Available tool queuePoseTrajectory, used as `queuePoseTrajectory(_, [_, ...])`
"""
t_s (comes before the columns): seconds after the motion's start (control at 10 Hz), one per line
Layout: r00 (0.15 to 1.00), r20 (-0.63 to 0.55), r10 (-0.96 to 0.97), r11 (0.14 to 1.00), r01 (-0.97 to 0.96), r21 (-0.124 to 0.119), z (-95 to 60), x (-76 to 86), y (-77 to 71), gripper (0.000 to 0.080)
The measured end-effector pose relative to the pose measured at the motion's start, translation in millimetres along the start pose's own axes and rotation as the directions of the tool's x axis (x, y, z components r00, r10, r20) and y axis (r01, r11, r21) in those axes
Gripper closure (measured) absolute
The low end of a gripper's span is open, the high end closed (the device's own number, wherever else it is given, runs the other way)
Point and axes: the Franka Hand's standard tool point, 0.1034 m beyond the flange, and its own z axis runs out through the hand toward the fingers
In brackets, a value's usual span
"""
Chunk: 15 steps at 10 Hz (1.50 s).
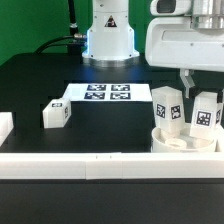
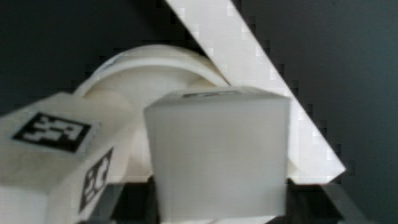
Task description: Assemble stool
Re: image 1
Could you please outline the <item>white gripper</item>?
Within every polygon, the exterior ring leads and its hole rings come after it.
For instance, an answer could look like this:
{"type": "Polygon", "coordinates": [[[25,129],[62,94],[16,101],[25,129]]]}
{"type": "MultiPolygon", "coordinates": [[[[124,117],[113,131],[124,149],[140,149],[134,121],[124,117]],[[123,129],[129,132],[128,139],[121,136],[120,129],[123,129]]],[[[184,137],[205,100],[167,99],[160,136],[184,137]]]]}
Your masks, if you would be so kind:
{"type": "Polygon", "coordinates": [[[195,98],[193,70],[224,71],[224,0],[152,0],[150,12],[147,62],[180,68],[185,97],[195,98]]]}

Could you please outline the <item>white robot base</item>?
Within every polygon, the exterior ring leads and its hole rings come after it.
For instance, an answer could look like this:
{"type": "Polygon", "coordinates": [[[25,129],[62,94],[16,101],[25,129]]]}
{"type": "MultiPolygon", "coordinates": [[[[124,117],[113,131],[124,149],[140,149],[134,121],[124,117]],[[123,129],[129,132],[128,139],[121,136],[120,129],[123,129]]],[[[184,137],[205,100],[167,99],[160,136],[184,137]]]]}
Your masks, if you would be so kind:
{"type": "Polygon", "coordinates": [[[92,0],[93,22],[87,31],[83,62],[123,67],[138,61],[135,33],[129,25],[129,0],[92,0]]]}

